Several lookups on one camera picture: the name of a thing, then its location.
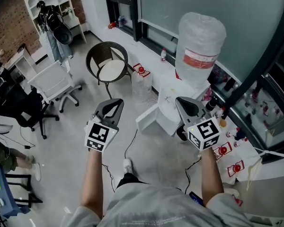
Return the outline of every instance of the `round white seat cushion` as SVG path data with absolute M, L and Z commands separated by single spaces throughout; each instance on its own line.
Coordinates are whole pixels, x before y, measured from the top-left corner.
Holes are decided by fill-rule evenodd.
M 99 74 L 99 79 L 101 81 L 113 81 L 120 76 L 123 68 L 125 66 L 124 61 L 121 60 L 111 60 L 106 63 Z

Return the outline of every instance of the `red brick wall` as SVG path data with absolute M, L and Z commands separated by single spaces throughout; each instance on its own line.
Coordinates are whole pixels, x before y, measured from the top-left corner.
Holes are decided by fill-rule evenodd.
M 81 0 L 71 0 L 75 14 L 81 23 L 85 22 Z M 24 0 L 0 1 L 0 50 L 3 49 L 1 62 L 7 62 L 18 47 L 25 43 L 29 53 L 33 54 L 41 45 L 39 35 L 29 17 Z

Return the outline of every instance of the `green shorts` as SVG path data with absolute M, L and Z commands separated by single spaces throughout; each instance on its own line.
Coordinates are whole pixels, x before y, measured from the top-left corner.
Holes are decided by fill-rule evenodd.
M 14 171 L 17 167 L 16 157 L 10 153 L 8 147 L 4 146 L 0 142 L 0 165 L 3 167 L 5 172 L 10 170 Z

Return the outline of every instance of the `gray t-shirt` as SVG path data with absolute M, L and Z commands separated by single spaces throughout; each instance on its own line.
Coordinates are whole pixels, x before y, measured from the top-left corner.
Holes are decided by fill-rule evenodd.
M 128 183 L 120 186 L 101 220 L 93 211 L 78 207 L 67 227 L 251 227 L 253 226 L 226 193 L 214 196 L 206 208 L 179 189 Z

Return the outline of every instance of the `large water bottle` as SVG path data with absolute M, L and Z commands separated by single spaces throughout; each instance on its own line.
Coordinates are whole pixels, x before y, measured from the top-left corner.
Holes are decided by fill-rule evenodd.
M 211 73 L 226 38 L 224 25 L 217 19 L 186 13 L 179 23 L 176 71 L 192 86 L 203 83 Z
M 132 74 L 132 89 L 135 103 L 146 103 L 151 98 L 152 78 L 150 73 L 145 73 L 142 66 L 138 72 Z

